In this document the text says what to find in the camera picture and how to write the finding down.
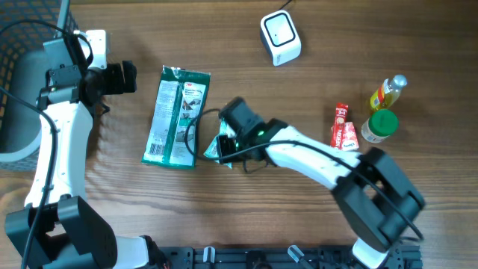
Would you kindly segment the green white gloves packet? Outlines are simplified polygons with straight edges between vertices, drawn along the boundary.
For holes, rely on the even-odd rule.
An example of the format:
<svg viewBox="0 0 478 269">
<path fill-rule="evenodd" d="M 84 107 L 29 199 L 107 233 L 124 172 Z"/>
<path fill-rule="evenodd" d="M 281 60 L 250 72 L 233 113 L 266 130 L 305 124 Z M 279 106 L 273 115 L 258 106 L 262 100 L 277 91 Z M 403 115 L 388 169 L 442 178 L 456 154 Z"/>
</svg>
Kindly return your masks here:
<svg viewBox="0 0 478 269">
<path fill-rule="evenodd" d="M 195 166 L 195 127 L 202 113 L 211 74 L 164 66 L 143 164 L 190 169 Z"/>
</svg>

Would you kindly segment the red sachet stick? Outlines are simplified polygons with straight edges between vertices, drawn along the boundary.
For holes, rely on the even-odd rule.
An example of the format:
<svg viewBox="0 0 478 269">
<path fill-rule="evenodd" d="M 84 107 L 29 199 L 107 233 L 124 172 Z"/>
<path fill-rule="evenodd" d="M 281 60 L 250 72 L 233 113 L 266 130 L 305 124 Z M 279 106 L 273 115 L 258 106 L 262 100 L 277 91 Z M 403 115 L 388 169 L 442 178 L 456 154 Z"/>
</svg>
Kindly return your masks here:
<svg viewBox="0 0 478 269">
<path fill-rule="evenodd" d="M 330 145 L 333 148 L 341 149 L 344 126 L 347 121 L 348 105 L 338 102 L 335 108 L 335 121 L 332 127 L 332 138 Z"/>
</svg>

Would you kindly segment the green lid jar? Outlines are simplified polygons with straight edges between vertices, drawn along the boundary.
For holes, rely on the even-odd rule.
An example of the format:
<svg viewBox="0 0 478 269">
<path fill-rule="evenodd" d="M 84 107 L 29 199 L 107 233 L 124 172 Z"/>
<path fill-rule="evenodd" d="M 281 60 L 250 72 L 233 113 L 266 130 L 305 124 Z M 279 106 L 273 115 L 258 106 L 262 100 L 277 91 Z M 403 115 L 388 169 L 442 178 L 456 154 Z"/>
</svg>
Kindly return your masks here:
<svg viewBox="0 0 478 269">
<path fill-rule="evenodd" d="M 370 143 L 381 143 L 399 127 L 397 116 L 389 110 L 380 110 L 370 116 L 361 127 L 362 137 Z"/>
</svg>

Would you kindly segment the yellow liquid bottle silver cap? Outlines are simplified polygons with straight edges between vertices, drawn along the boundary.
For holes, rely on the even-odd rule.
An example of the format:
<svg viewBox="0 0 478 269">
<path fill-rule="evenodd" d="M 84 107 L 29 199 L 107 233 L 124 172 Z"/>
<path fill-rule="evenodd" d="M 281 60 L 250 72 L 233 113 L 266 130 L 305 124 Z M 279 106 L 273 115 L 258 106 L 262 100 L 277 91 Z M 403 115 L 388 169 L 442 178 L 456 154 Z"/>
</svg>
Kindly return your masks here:
<svg viewBox="0 0 478 269">
<path fill-rule="evenodd" d="M 368 101 L 370 113 L 389 109 L 398 100 L 402 89 L 407 84 L 406 77 L 401 74 L 385 79 Z"/>
</svg>

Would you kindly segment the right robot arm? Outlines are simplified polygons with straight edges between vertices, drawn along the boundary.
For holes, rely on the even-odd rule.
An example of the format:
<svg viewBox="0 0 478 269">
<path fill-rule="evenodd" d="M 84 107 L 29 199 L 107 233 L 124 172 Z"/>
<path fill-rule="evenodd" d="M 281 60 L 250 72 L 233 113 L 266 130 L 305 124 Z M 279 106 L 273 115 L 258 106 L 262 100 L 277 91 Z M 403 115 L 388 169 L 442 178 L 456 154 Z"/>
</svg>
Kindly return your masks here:
<svg viewBox="0 0 478 269">
<path fill-rule="evenodd" d="M 266 161 L 331 191 L 358 237 L 353 258 L 365 268 L 384 265 L 406 229 L 422 237 L 413 222 L 425 207 L 423 195 L 381 149 L 365 154 L 336 149 L 281 120 L 264 122 L 240 97 L 220 109 L 218 117 L 235 133 L 219 144 L 221 162 Z"/>
</svg>

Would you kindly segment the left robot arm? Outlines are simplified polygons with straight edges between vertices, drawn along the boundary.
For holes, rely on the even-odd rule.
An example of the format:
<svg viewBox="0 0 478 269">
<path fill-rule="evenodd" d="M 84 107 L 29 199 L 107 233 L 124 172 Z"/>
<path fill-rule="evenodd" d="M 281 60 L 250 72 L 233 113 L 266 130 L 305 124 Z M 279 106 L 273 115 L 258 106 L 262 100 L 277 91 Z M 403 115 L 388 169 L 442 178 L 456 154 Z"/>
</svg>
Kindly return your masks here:
<svg viewBox="0 0 478 269">
<path fill-rule="evenodd" d="M 22 268 L 167 268 L 147 235 L 114 234 L 87 202 L 85 160 L 96 105 L 104 95 L 133 93 L 131 61 L 104 69 L 70 65 L 49 71 L 33 111 L 40 115 L 37 170 L 22 210 L 5 219 L 5 232 Z"/>
</svg>

